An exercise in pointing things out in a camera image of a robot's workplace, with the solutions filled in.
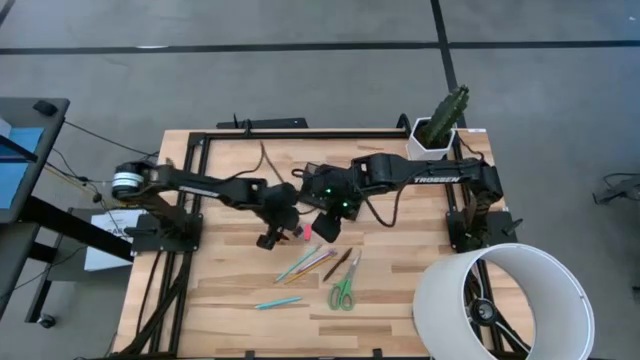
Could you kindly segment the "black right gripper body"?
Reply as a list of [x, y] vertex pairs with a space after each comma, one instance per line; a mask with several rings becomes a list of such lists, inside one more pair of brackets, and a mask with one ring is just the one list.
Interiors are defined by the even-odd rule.
[[330, 168], [324, 177], [323, 195], [326, 214], [332, 219], [344, 218], [355, 221], [362, 198], [353, 185], [351, 173], [346, 169]]

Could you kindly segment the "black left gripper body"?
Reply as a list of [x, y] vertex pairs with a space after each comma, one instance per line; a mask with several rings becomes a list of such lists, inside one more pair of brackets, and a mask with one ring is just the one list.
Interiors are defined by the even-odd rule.
[[292, 205], [268, 205], [263, 208], [263, 220], [268, 233], [293, 231], [298, 227], [299, 213]]

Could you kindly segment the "teal pencil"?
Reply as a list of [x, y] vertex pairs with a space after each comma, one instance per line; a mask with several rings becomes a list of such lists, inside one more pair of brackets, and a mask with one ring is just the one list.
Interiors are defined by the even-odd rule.
[[309, 257], [311, 257], [314, 253], [316, 253], [320, 248], [322, 247], [322, 245], [316, 245], [314, 248], [312, 248], [311, 250], [309, 250], [307, 253], [305, 253], [302, 257], [300, 257], [298, 260], [296, 260], [296, 262], [294, 264], [292, 264], [286, 271], [284, 271], [283, 273], [281, 273], [274, 281], [275, 283], [278, 283], [279, 281], [283, 280], [287, 275], [289, 275], [293, 270], [295, 270], [296, 268], [298, 268], [303, 262], [305, 262]]

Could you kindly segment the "purple pen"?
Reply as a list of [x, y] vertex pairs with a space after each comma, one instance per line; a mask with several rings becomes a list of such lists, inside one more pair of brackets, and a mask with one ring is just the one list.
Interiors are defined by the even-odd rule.
[[337, 254], [337, 251], [335, 249], [331, 249], [329, 251], [327, 251], [326, 253], [320, 255], [319, 257], [315, 258], [314, 260], [312, 260], [311, 262], [309, 262], [308, 264], [304, 265], [302, 268], [300, 268], [297, 271], [297, 274], [303, 273], [309, 269], [312, 269], [314, 266], [321, 264], [323, 261], [327, 260], [327, 259], [331, 259], [332, 257], [334, 257]]

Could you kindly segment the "brown pen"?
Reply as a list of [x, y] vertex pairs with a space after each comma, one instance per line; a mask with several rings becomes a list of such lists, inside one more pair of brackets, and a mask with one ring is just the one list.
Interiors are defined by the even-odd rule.
[[352, 252], [353, 248], [349, 248], [341, 257], [340, 259], [330, 268], [330, 270], [325, 274], [325, 276], [322, 279], [322, 282], [326, 282], [333, 274], [334, 272], [337, 270], [337, 268], [344, 263], [350, 256], [351, 252]]

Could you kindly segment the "yellow pencil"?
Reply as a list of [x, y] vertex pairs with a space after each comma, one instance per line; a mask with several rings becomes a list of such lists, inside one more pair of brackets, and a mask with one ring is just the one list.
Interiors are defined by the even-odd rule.
[[286, 280], [286, 281], [284, 282], [284, 284], [289, 284], [289, 283], [291, 283], [291, 282], [296, 281], [298, 278], [300, 278], [300, 277], [302, 277], [302, 276], [304, 276], [304, 275], [308, 274], [308, 273], [309, 273], [309, 272], [311, 272], [312, 270], [314, 270], [314, 269], [318, 268], [320, 265], [323, 265], [324, 263], [326, 263], [327, 261], [329, 261], [329, 260], [331, 260], [331, 259], [327, 259], [327, 260], [323, 261], [321, 264], [318, 264], [318, 265], [314, 266], [312, 269], [309, 269], [309, 270], [307, 270], [307, 271], [305, 271], [305, 272], [303, 272], [303, 273], [293, 275], [291, 278], [289, 278], [288, 280]]

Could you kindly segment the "teal pen with clip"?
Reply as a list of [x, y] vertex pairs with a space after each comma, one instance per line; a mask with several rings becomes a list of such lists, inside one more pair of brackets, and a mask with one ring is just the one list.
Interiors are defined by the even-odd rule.
[[282, 306], [282, 305], [295, 303], [295, 302], [298, 302], [298, 301], [301, 301], [301, 300], [302, 300], [301, 296], [288, 297], [288, 298], [283, 298], [283, 299], [278, 299], [278, 300], [273, 300], [273, 301], [270, 301], [270, 302], [258, 304], [258, 305], [255, 306], [255, 309], [265, 310], [265, 309], [269, 309], [269, 308], [273, 308], [273, 307], [277, 307], [277, 306]]

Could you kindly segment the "white plant pot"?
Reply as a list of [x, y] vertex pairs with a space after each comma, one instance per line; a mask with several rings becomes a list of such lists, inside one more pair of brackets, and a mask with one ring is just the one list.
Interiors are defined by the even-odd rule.
[[442, 160], [451, 150], [456, 129], [451, 128], [445, 139], [432, 148], [424, 147], [418, 140], [418, 130], [431, 121], [430, 117], [417, 118], [409, 135], [406, 151], [409, 160]]

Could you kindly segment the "black flat box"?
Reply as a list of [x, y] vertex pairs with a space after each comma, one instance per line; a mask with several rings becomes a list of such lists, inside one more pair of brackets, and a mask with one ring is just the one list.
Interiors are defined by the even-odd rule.
[[308, 123], [305, 118], [276, 118], [276, 119], [260, 119], [260, 120], [237, 120], [230, 122], [219, 122], [216, 124], [217, 129], [291, 129], [302, 128], [307, 129]]

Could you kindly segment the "green cactus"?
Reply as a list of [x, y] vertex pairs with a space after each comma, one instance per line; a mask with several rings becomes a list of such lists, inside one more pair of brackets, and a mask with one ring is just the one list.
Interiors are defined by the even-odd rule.
[[451, 138], [451, 130], [463, 115], [469, 101], [469, 88], [466, 85], [456, 87], [438, 105], [431, 119], [420, 125], [415, 137], [426, 149], [444, 148]]

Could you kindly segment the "white lamp shade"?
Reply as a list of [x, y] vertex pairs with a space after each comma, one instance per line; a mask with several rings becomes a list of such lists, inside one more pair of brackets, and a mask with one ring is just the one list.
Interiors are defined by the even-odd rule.
[[526, 296], [534, 341], [525, 360], [587, 360], [595, 318], [586, 292], [556, 258], [518, 243], [451, 255], [425, 270], [414, 293], [413, 319], [435, 360], [498, 360], [477, 339], [465, 308], [465, 282], [478, 260], [502, 268]]

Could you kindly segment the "black lamp socket fitting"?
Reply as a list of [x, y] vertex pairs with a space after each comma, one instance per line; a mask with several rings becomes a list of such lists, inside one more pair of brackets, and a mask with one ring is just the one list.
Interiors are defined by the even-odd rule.
[[517, 331], [499, 311], [489, 279], [487, 264], [476, 261], [463, 287], [466, 318], [471, 330], [498, 360], [524, 360], [531, 351]]

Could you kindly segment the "dark grey desk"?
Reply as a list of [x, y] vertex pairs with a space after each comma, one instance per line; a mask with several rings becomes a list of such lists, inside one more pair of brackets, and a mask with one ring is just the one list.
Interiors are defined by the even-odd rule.
[[[38, 100], [54, 104], [58, 112], [51, 117], [35, 111]], [[67, 98], [0, 97], [0, 118], [14, 128], [43, 128], [35, 152], [27, 157], [28, 167], [9, 209], [0, 209], [0, 320], [26, 261], [31, 258], [49, 267], [60, 254], [59, 246], [48, 246], [36, 241], [41, 228], [47, 228], [81, 244], [96, 248], [122, 260], [131, 261], [132, 245], [68, 211], [33, 195], [38, 181], [53, 150], [65, 115], [69, 109]]]

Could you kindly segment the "blue screen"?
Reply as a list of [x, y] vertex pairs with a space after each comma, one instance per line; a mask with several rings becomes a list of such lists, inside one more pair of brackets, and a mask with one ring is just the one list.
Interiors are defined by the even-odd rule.
[[[34, 153], [43, 132], [43, 128], [13, 128], [9, 139]], [[27, 167], [27, 163], [0, 162], [0, 209], [11, 207]]]

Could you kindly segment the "green handled scissors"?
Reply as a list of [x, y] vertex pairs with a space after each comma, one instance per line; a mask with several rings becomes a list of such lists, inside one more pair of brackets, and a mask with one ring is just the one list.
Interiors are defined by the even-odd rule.
[[350, 311], [354, 308], [355, 300], [351, 287], [361, 256], [362, 252], [359, 252], [344, 277], [332, 286], [328, 297], [328, 306], [331, 310]]

